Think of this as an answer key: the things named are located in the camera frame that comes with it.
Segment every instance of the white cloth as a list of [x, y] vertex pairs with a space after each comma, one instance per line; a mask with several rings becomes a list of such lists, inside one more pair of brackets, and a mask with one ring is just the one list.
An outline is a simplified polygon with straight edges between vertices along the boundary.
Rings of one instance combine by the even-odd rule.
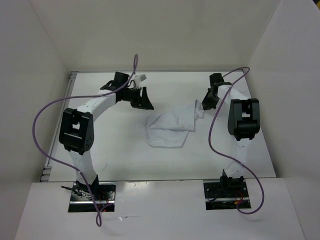
[[198, 100], [173, 107], [168, 112], [153, 113], [146, 124], [146, 140], [155, 148], [182, 148], [190, 131], [195, 130], [195, 121], [204, 117]]

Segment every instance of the table top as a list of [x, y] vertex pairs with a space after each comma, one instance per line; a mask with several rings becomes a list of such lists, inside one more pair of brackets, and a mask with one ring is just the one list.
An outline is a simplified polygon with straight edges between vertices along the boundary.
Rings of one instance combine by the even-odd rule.
[[[255, 179], [247, 179], [251, 210], [261, 201]], [[261, 210], [206, 210], [202, 180], [117, 182], [114, 212], [68, 213], [71, 182], [33, 183], [15, 240], [304, 240], [283, 178], [262, 178]]]
[[[138, 72], [146, 74], [142, 86], [147, 87], [154, 111], [164, 112], [198, 99], [202, 101], [210, 87], [212, 72]], [[224, 78], [234, 82], [243, 73], [234, 72]], [[100, 87], [113, 80], [114, 72], [78, 73], [70, 90], [71, 96], [95, 95]], [[245, 79], [235, 86], [250, 97]], [[71, 99], [65, 107], [77, 108], [88, 101]], [[230, 154], [234, 142], [227, 129], [228, 109], [220, 112], [212, 132], [212, 144], [222, 153]], [[132, 108], [128, 102], [118, 102], [104, 112], [94, 123], [94, 144], [91, 148], [93, 167], [101, 181], [152, 181], [218, 179], [231, 160], [221, 157], [209, 147], [209, 127], [215, 109], [205, 111], [202, 119], [195, 122], [183, 148], [153, 148], [146, 141], [147, 118], [150, 110]], [[59, 134], [54, 138], [51, 155], [72, 164]], [[50, 182], [68, 182], [76, 179], [73, 169], [50, 161]], [[263, 131], [256, 135], [247, 152], [246, 165], [260, 178], [273, 178], [275, 171], [264, 140]], [[252, 178], [245, 172], [245, 178]]]

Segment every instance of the white wall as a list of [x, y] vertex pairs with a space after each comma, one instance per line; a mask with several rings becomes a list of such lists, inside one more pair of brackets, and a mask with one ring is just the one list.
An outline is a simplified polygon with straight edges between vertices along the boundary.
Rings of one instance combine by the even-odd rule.
[[[0, 1], [0, 34], [0, 239], [11, 240], [45, 163], [32, 141], [33, 117], [64, 95], [68, 72], [28, 1]], [[52, 107], [38, 124], [46, 150], [59, 110]]]
[[75, 70], [231, 69], [248, 63], [279, 0], [30, 0]]
[[249, 62], [247, 82], [308, 240], [320, 233], [319, 64], [319, 9], [311, 0], [282, 0]]

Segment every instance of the purple cable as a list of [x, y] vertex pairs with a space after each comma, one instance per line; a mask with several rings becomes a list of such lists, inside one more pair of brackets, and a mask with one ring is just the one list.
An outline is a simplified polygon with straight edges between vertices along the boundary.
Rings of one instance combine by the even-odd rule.
[[229, 155], [223, 154], [223, 153], [221, 153], [221, 152], [218, 152], [217, 150], [214, 149], [214, 147], [213, 147], [212, 144], [211, 144], [212, 129], [214, 128], [215, 121], [216, 121], [217, 116], [218, 116], [218, 114], [219, 114], [219, 112], [220, 112], [220, 110], [221, 110], [222, 105], [224, 104], [224, 102], [225, 102], [225, 100], [226, 100], [229, 92], [231, 91], [232, 87], [233, 87], [237, 82], [239, 82], [244, 76], [246, 76], [246, 75], [250, 72], [250, 67], [247, 67], [247, 66], [245, 66], [245, 67], [239, 67], [239, 68], [237, 68], [237, 69], [232, 70], [231, 72], [228, 72], [226, 75], [223, 76], [223, 78], [224, 78], [225, 76], [227, 76], [227, 75], [229, 75], [229, 74], [231, 74], [231, 73], [233, 73], [233, 72], [235, 72], [235, 71], [242, 70], [242, 69], [247, 69], [247, 71], [246, 71], [241, 77], [239, 77], [237, 80], [235, 80], [234, 83], [232, 83], [231, 87], [229, 87], [228, 91], [226, 91], [223, 99], [221, 100], [221, 103], [220, 103], [218, 109], [217, 109], [216, 112], [215, 112], [215, 115], [214, 115], [214, 117], [213, 117], [213, 120], [212, 120], [212, 123], [211, 123], [211, 126], [210, 126], [210, 130], [209, 130], [208, 142], [209, 142], [209, 146], [210, 146], [210, 148], [211, 148], [212, 151], [214, 151], [216, 154], [218, 154], [218, 155], [220, 155], [220, 156], [223, 156], [223, 157], [225, 157], [225, 158], [231, 159], [231, 160], [235, 161], [236, 163], [240, 164], [242, 167], [244, 167], [245, 169], [247, 169], [247, 170], [254, 176], [254, 178], [257, 180], [257, 182], [258, 182], [258, 184], [259, 184], [259, 186], [260, 186], [260, 188], [261, 188], [261, 193], [262, 193], [262, 200], [261, 200], [261, 203], [260, 203], [260, 205], [258, 206], [258, 208], [257, 208], [256, 210], [253, 210], [253, 211], [250, 211], [250, 212], [245, 212], [245, 211], [241, 211], [241, 210], [239, 209], [239, 205], [240, 205], [241, 203], [243, 203], [244, 201], [240, 201], [240, 202], [236, 205], [236, 209], [237, 209], [240, 213], [246, 214], [246, 215], [250, 215], [250, 214], [255, 214], [256, 212], [258, 212], [258, 211], [261, 209], [261, 207], [263, 206], [264, 202], [265, 202], [265, 191], [264, 191], [264, 188], [262, 187], [262, 184], [261, 184], [259, 178], [257, 177], [257, 175], [256, 175], [250, 168], [248, 168], [248, 167], [247, 167], [246, 165], [244, 165], [242, 162], [240, 162], [239, 160], [235, 159], [235, 158], [232, 157], [232, 156], [229, 156]]
[[86, 187], [88, 188], [89, 194], [90, 194], [90, 196], [91, 196], [91, 198], [92, 198], [92, 202], [93, 202], [94, 208], [95, 208], [95, 210], [96, 210], [96, 212], [97, 212], [97, 216], [96, 216], [95, 222], [96, 222], [96, 224], [97, 224], [98, 227], [101, 227], [101, 226], [102, 226], [102, 219], [101, 219], [101, 214], [100, 214], [100, 212], [101, 212], [104, 208], [106, 208], [106, 207], [108, 206], [108, 204], [107, 204], [105, 207], [103, 207], [103, 208], [101, 209], [101, 211], [100, 211], [99, 208], [98, 208], [98, 205], [97, 205], [97, 203], [96, 203], [96, 201], [95, 201], [95, 197], [94, 197], [94, 195], [93, 195], [93, 193], [92, 193], [92, 191], [91, 191], [91, 188], [90, 188], [90, 186], [89, 186], [89, 183], [88, 183], [85, 175], [80, 171], [80, 169], [77, 168], [77, 167], [75, 167], [75, 166], [73, 166], [73, 165], [71, 165], [71, 164], [69, 164], [69, 163], [66, 163], [66, 162], [64, 162], [64, 161], [60, 161], [60, 160], [58, 160], [58, 159], [50, 156], [48, 153], [46, 153], [46, 152], [40, 147], [40, 145], [39, 145], [39, 143], [38, 143], [38, 141], [37, 141], [37, 138], [36, 138], [36, 123], [37, 123], [37, 120], [38, 120], [40, 114], [41, 114], [47, 107], [49, 107], [49, 106], [51, 106], [52, 104], [55, 104], [55, 103], [57, 103], [57, 102], [65, 101], [65, 100], [68, 100], [68, 99], [100, 98], [100, 97], [108, 96], [108, 95], [110, 95], [110, 94], [114, 94], [114, 93], [118, 92], [119, 90], [123, 89], [123, 88], [130, 82], [130, 80], [132, 79], [132, 77], [134, 76], [134, 74], [136, 74], [137, 65], [138, 65], [138, 54], [134, 55], [134, 59], [133, 59], [133, 71], [132, 71], [130, 77], [129, 77], [128, 80], [127, 80], [121, 87], [119, 87], [118, 89], [116, 89], [116, 90], [114, 90], [114, 91], [111, 91], [111, 92], [108, 92], [108, 93], [106, 93], [106, 94], [102, 94], [102, 95], [68, 96], [68, 97], [63, 97], [63, 98], [59, 98], [59, 99], [57, 99], [57, 100], [51, 101], [51, 102], [49, 102], [48, 104], [46, 104], [43, 108], [40, 109], [40, 111], [35, 115], [34, 120], [33, 120], [33, 123], [32, 123], [32, 137], [33, 137], [33, 141], [34, 141], [34, 143], [35, 143], [35, 146], [38, 148], [38, 150], [39, 150], [44, 156], [46, 156], [47, 158], [49, 158], [49, 159], [51, 159], [51, 160], [53, 160], [53, 161], [55, 161], [55, 162], [57, 162], [57, 163], [66, 165], [66, 166], [68, 166], [68, 167], [70, 167], [70, 168], [72, 168], [72, 169], [74, 169], [74, 170], [76, 170], [77, 172], [80, 173], [81, 177], [83, 178], [83, 180], [84, 180], [84, 182], [85, 182]]

